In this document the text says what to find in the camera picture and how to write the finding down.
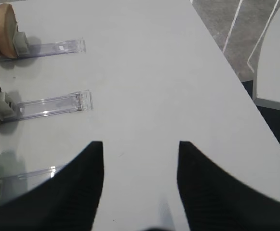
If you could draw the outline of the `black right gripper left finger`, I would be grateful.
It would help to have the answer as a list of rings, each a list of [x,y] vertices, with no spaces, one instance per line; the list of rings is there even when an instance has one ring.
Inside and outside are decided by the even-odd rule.
[[[103,183],[103,143],[93,141],[52,178],[0,205],[0,231],[90,231]]]

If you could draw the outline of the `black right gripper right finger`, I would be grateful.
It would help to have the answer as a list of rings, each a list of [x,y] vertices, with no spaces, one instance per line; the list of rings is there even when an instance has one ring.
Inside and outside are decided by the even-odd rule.
[[[177,185],[192,231],[280,231],[280,202],[239,181],[180,141]]]

